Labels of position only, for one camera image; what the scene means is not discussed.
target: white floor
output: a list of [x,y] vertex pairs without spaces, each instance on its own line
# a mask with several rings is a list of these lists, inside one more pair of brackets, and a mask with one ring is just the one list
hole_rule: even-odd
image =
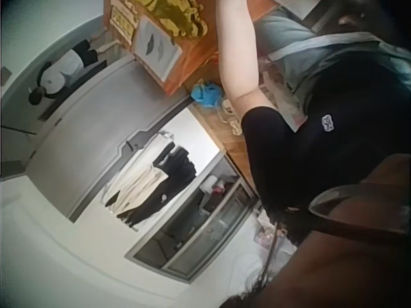
[[183,292],[173,308],[216,308],[228,297],[249,288],[262,269],[261,247],[254,242],[260,227],[251,216],[234,236],[225,250]]

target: person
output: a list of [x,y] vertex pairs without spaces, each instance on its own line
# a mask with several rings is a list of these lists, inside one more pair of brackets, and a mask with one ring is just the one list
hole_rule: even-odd
[[[299,245],[273,281],[221,308],[405,305],[411,53],[367,33],[317,38],[284,9],[254,29],[247,0],[217,0],[216,18],[256,189]],[[257,46],[308,117],[296,133],[259,89]]]
[[30,104],[36,106],[40,104],[42,98],[56,99],[81,76],[84,68],[98,61],[98,55],[116,44],[118,41],[110,42],[96,51],[90,49],[88,40],[83,40],[55,63],[46,62],[37,76],[37,87],[30,92]]

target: glass door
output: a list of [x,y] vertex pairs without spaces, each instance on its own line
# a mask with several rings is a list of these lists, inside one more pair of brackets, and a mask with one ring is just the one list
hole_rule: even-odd
[[241,219],[257,202],[239,181],[210,220],[191,238],[164,269],[174,275],[191,280],[227,242]]

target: black clothing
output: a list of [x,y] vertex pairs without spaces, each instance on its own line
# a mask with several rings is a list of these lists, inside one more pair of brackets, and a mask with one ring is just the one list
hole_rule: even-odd
[[89,49],[90,42],[88,40],[81,41],[73,48],[76,54],[82,59],[84,67],[98,62],[97,51]]
[[322,73],[312,95],[297,133],[268,107],[242,121],[252,175],[273,221],[330,188],[357,184],[393,154],[410,153],[411,93],[386,68],[348,56]]
[[[117,215],[119,219],[124,219],[128,226],[132,227],[159,212],[195,179],[197,172],[188,159],[189,153],[184,148],[178,148],[175,153],[170,154],[174,147],[173,142],[167,145],[153,162],[153,166],[163,170],[168,178],[160,183],[139,207]],[[114,204],[118,196],[119,192],[107,202],[106,207]]]

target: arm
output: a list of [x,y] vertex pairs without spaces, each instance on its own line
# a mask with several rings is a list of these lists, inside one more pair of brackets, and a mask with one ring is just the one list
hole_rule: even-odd
[[220,76],[239,117],[272,104],[259,89],[256,34],[247,0],[217,0]]

